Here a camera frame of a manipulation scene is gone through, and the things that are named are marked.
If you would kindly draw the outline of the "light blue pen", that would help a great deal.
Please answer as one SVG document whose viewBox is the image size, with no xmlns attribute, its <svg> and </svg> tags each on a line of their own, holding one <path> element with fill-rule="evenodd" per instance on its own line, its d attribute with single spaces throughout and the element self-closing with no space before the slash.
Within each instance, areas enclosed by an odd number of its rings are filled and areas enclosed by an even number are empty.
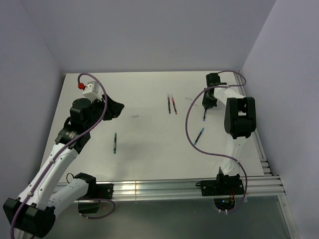
<svg viewBox="0 0 319 239">
<path fill-rule="evenodd" d="M 201 129 L 201 131 L 199 132 L 199 134 L 198 134 L 196 140 L 194 141 L 194 145 L 197 145 L 197 143 L 198 143 L 199 139 L 201 138 L 203 132 L 204 132 L 204 127 L 203 127 L 203 128 Z"/>
</svg>

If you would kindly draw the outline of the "red pen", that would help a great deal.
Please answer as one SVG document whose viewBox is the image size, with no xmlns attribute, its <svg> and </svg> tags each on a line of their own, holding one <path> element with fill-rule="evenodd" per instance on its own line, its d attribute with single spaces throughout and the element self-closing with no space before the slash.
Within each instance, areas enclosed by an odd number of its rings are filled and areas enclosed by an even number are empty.
<svg viewBox="0 0 319 239">
<path fill-rule="evenodd" d="M 172 101 L 172 104 L 173 104 L 174 113 L 177 115 L 178 112 L 177 112 L 177 108 L 176 108 L 176 104 L 175 104 L 175 100 L 174 100 L 173 94 L 171 94 L 170 97 L 171 97 L 171 101 Z"/>
</svg>

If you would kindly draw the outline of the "purple pen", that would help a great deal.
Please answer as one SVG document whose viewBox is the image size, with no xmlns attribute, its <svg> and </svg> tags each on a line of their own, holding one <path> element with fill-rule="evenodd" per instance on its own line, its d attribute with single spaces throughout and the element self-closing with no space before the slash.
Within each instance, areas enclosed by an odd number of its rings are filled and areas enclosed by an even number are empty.
<svg viewBox="0 0 319 239">
<path fill-rule="evenodd" d="M 167 94 L 168 113 L 171 114 L 170 94 Z"/>
</svg>

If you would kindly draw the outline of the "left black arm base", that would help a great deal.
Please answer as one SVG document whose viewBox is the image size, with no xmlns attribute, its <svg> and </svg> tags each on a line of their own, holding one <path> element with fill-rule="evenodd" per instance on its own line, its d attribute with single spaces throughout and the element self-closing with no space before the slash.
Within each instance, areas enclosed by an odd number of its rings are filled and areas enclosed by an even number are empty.
<svg viewBox="0 0 319 239">
<path fill-rule="evenodd" d="M 96 214 L 101 211 L 106 212 L 106 216 L 110 215 L 116 208 L 115 202 L 112 201 L 113 188 L 113 184 L 97 184 L 92 192 L 79 198 L 80 201 L 89 202 L 79 202 L 78 212 L 89 218 L 94 218 L 90 214 Z"/>
</svg>

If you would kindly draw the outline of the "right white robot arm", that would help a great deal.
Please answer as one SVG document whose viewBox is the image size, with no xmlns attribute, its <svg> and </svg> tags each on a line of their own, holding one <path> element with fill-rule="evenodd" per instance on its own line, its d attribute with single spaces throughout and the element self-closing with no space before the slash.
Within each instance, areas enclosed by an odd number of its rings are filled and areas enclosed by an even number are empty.
<svg viewBox="0 0 319 239">
<path fill-rule="evenodd" d="M 216 181 L 216 190 L 227 194 L 233 188 L 231 179 L 239 177 L 239 162 L 247 139 L 256 129 L 256 106 L 253 97 L 245 97 L 222 83 L 218 73 L 206 75 L 207 87 L 214 86 L 204 93 L 202 106 L 207 111 L 220 101 L 225 106 L 224 129 L 228 134 L 226 154 L 236 161 L 226 158 L 220 166 L 221 179 Z"/>
</svg>

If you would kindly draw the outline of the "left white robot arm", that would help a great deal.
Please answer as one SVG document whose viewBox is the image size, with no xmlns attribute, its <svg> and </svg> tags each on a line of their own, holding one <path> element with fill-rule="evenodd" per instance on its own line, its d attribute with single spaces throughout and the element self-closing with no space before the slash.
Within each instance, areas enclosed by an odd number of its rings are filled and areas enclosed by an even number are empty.
<svg viewBox="0 0 319 239">
<path fill-rule="evenodd" d="M 73 102 L 70 116 L 58 133 L 46 162 L 24 191 L 15 199 L 8 198 L 3 205 L 11 225 L 11 238 L 14 238 L 15 229 L 31 234 L 33 238 L 43 238 L 56 218 L 75 200 L 97 197 L 96 178 L 85 173 L 77 174 L 58 192 L 53 193 L 53 190 L 90 140 L 90 131 L 102 120 L 117 118 L 124 107 L 109 96 L 94 101 L 80 98 Z"/>
</svg>

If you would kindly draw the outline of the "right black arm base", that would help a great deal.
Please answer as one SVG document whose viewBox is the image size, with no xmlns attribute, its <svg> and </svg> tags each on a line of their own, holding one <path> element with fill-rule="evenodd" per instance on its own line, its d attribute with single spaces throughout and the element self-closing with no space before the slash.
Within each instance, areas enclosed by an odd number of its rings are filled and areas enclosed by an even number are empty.
<svg viewBox="0 0 319 239">
<path fill-rule="evenodd" d="M 244 185 L 240 175 L 235 176 L 217 174 L 214 180 L 201 180 L 197 182 L 196 187 L 201 189 L 203 197 L 214 197 L 214 204 L 218 212 L 229 213 L 236 207 L 235 196 L 244 195 Z"/>
</svg>

